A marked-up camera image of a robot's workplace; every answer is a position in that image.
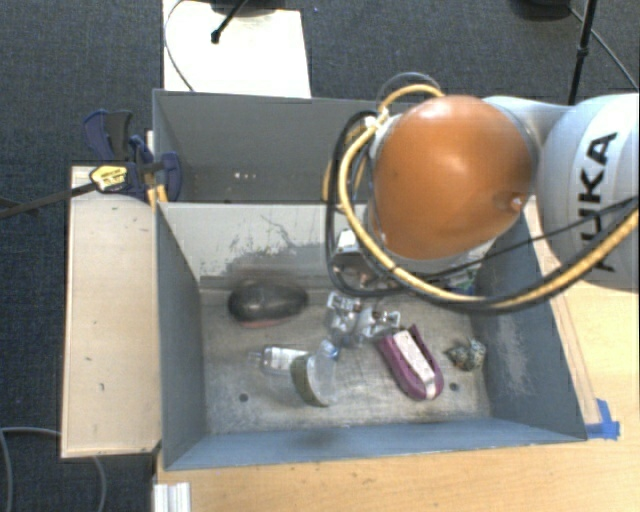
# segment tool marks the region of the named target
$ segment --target black stand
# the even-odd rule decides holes
[[[573,80],[571,81],[571,90],[569,91],[568,105],[576,104],[576,95],[578,93],[578,85],[580,84],[580,75],[582,74],[582,65],[584,59],[589,55],[589,37],[591,36],[591,26],[593,18],[596,14],[597,0],[587,0],[585,7],[584,20],[582,22],[582,32],[580,34],[580,43],[578,44],[578,54],[576,56],[576,67],[573,71]]]
[[[213,44],[218,44],[220,42],[220,36],[222,35],[222,31],[225,28],[227,28],[227,25],[229,24],[229,22],[233,19],[233,17],[236,14],[238,14],[240,9],[242,9],[248,1],[249,0],[238,0],[236,5],[233,7],[233,9],[231,9],[231,12],[227,14],[227,17],[222,21],[220,26],[217,29],[215,29],[213,32],[211,32],[211,42]]]

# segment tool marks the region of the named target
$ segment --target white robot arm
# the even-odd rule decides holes
[[[567,261],[616,218],[601,212],[638,195],[638,94],[602,96],[575,107],[505,97],[485,101],[510,115],[539,155],[534,183],[543,231],[591,219],[550,240],[558,259]],[[585,279],[637,291],[638,230]]]

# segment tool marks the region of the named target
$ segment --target small metal object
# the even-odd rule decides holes
[[[362,303],[360,299],[352,299],[336,292],[331,292],[327,299],[325,326],[332,336],[336,334],[351,334],[358,322],[361,310]]]
[[[355,233],[348,228],[338,234],[331,265],[337,272],[344,273],[348,270],[355,273],[363,286],[379,278],[365,260]]]
[[[259,352],[249,352],[248,362],[266,375],[289,375],[291,363],[306,356],[305,350],[290,347],[267,346]]]
[[[471,371],[482,367],[487,347],[475,338],[469,338],[469,345],[458,345],[445,352],[451,362],[461,370]]]
[[[375,340],[387,334],[392,334],[399,328],[399,311],[382,311],[378,313],[372,307],[368,307],[360,313],[353,338],[357,345],[361,345],[367,340]]]
[[[400,326],[400,313],[378,312],[371,306],[363,308],[360,299],[331,292],[327,300],[325,325],[334,339],[340,338],[341,344],[360,346],[367,340],[396,331]]]

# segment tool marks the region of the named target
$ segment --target blue clamp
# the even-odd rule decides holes
[[[160,162],[154,162],[153,153],[142,137],[128,135],[132,117],[128,111],[97,110],[83,122],[85,142],[100,161],[117,162],[127,171],[126,186],[106,193],[125,194],[146,201],[147,190],[154,185],[145,176],[153,174],[150,181],[163,184],[169,201],[176,201],[182,187],[182,169],[177,153],[163,153]]]

